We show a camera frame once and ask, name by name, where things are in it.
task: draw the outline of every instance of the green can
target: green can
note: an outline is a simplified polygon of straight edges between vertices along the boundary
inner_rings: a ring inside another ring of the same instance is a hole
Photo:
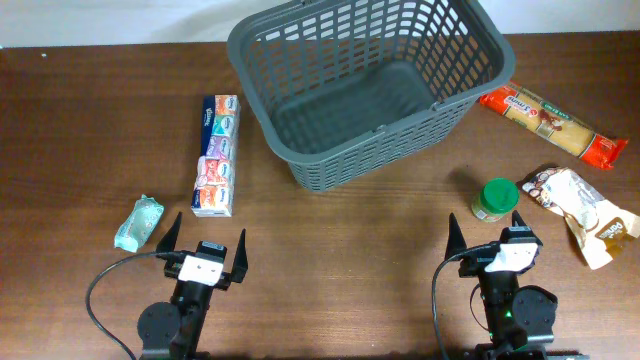
[[[518,204],[520,193],[508,179],[496,178],[487,183],[471,204],[471,211],[480,220],[494,222],[508,214]]]

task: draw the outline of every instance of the gray basket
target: gray basket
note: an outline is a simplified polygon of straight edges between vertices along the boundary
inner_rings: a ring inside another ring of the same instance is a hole
[[[444,139],[515,55],[477,1],[306,0],[227,44],[271,149],[325,191]]]

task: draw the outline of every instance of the brown tabletop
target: brown tabletop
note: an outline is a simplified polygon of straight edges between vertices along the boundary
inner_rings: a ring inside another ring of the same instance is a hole
[[[229,263],[247,229],[250,270],[243,284],[214,294],[199,349],[252,358],[436,351],[430,284],[449,213],[470,245],[496,240],[509,223],[471,214],[483,183],[556,163],[640,214],[640,33],[509,40],[516,81],[632,139],[613,171],[476,105],[440,144],[313,194],[267,146],[224,44],[0,51],[0,358],[124,358],[90,321],[84,295],[99,271],[129,255],[113,237],[142,194],[166,207],[143,251],[179,211],[178,247],[218,242],[231,249]],[[245,109],[232,218],[189,209],[206,94],[238,94]],[[550,348],[640,358],[637,242],[592,271],[561,217],[524,196],[517,209],[544,242],[520,283],[559,298]],[[139,314],[173,291],[162,265],[128,264],[94,291],[98,318],[137,355]],[[459,279],[456,265],[441,274],[440,323],[451,348],[488,342],[469,312],[476,283]],[[478,298],[474,309],[484,323]]]

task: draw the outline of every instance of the teal wrapper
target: teal wrapper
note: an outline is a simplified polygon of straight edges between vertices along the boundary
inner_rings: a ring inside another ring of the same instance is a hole
[[[154,198],[142,195],[142,198],[136,201],[127,221],[118,229],[113,246],[137,252],[149,239],[163,212],[164,206],[158,204]]]

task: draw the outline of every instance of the white wall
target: white wall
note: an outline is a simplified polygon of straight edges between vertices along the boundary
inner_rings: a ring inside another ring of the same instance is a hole
[[[0,0],[0,45],[225,41],[244,17],[286,1]],[[640,29],[639,0],[480,2],[504,33]]]

